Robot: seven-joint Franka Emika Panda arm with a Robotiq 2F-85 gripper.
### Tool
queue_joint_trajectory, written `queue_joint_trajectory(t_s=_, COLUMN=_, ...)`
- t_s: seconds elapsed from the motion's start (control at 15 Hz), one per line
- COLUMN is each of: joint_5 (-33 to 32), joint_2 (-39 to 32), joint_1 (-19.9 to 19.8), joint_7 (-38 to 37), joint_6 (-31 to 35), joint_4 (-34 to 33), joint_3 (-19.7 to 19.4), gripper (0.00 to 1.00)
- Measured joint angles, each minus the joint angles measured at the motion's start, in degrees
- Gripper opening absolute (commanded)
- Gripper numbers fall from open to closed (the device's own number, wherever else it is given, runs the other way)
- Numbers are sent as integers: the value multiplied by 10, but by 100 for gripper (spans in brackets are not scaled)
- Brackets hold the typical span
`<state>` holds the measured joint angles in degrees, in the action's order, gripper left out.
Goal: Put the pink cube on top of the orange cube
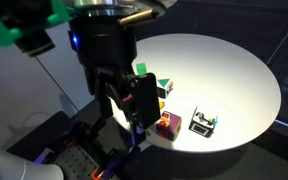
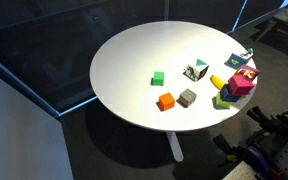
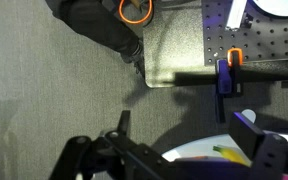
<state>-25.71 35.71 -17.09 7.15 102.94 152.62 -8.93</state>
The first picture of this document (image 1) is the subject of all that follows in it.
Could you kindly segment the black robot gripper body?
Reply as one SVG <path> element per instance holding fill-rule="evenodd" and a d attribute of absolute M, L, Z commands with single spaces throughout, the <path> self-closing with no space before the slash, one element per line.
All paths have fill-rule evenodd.
<path fill-rule="evenodd" d="M 132 28 L 123 28 L 119 21 L 126 12 L 78 9 L 69 21 L 72 49 L 83 66 L 89 92 L 129 94 L 128 75 L 133 74 L 132 62 L 137 55 Z"/>

